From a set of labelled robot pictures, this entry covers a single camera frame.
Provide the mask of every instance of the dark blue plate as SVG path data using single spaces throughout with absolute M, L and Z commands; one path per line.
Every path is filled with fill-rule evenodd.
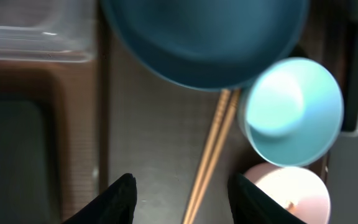
M 161 77 L 199 90 L 240 87 L 285 58 L 309 0 L 102 0 L 114 31 Z

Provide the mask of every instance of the transparent container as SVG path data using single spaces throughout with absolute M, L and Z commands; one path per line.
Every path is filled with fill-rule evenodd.
M 94 0 L 0 0 L 0 59 L 94 57 Z

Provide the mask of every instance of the wooden stick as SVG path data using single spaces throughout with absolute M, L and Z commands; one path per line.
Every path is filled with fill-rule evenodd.
M 208 138 L 204 147 L 204 153 L 201 158 L 200 166 L 198 168 L 196 180 L 193 189 L 191 191 L 190 200 L 187 205 L 187 210 L 185 214 L 185 219 L 183 220 L 183 224 L 189 222 L 191 211 L 193 210 L 195 205 L 196 196 L 199 194 L 200 185 L 204 179 L 205 169 L 211 157 L 212 148 L 216 140 L 216 135 L 218 134 L 219 128 L 221 127 L 222 118 L 226 110 L 226 105 L 229 101 L 229 97 L 230 97 L 230 91 L 222 90 L 221 95 L 219 97 L 218 105 L 216 106 L 216 111 L 211 125 L 211 129 L 209 130 Z
M 218 140 L 216 141 L 214 151 L 212 152 L 211 162 L 208 164 L 205 178 L 201 184 L 201 188 L 200 188 L 199 194 L 197 195 L 195 206 L 193 207 L 193 209 L 191 211 L 190 219 L 187 224 L 193 224 L 194 219 L 197 214 L 197 211 L 201 205 L 201 202 L 203 201 L 204 194 L 208 187 L 209 181 L 211 180 L 212 174 L 215 170 L 215 166 L 218 163 L 219 157 L 221 155 L 224 142 L 226 141 L 227 133 L 229 132 L 231 123 L 233 121 L 233 117 L 236 114 L 237 103 L 239 101 L 239 97 L 240 97 L 240 90 L 236 90 L 230 99 L 229 108 L 227 109 L 226 117 L 224 118 L 224 121 L 223 121 L 222 130 L 219 133 Z

